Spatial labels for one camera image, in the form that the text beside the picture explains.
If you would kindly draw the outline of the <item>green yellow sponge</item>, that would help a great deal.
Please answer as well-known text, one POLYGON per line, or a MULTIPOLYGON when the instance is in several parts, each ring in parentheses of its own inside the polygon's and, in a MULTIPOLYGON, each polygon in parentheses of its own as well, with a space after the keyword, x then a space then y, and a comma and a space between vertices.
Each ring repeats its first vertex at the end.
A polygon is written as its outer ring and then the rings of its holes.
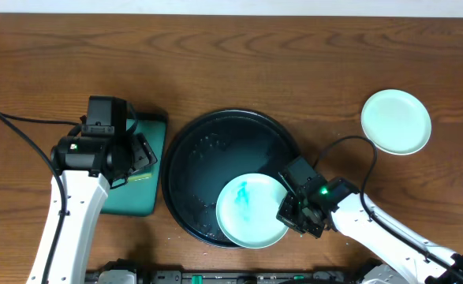
POLYGON ((151 177, 152 177, 152 172, 147 171, 147 172, 142 172, 142 173, 131 175, 128 178, 128 181, 140 181, 140 180, 148 179, 151 177))

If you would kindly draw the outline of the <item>mint green plate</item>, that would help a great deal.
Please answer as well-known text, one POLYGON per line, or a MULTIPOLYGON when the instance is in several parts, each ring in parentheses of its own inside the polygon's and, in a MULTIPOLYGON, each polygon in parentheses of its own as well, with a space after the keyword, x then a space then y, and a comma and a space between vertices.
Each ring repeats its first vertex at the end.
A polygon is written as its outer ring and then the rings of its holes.
POLYGON ((216 219, 234 244, 263 249, 281 240, 288 227, 276 215, 286 188, 266 174, 243 174, 228 182, 218 196, 216 219))
POLYGON ((360 114, 364 135, 378 149, 392 155, 411 155, 431 137, 431 117, 415 96, 397 89, 376 92, 360 114))

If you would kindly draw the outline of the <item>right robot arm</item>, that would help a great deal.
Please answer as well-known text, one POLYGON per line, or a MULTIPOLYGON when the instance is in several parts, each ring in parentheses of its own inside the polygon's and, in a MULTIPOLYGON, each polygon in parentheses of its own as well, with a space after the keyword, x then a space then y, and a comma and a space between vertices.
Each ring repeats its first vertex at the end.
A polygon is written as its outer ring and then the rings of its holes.
POLYGON ((339 177, 292 182, 277 220, 319 238, 334 230, 361 243, 409 283, 463 283, 463 254, 437 245, 392 218, 339 177))

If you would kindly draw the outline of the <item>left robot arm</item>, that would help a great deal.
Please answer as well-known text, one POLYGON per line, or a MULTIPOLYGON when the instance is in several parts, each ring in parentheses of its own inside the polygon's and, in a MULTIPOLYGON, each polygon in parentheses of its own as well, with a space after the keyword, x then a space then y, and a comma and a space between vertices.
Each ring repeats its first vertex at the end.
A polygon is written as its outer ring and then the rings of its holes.
POLYGON ((101 214, 154 211, 164 131, 65 136, 54 147, 51 204, 30 283, 82 283, 101 214))

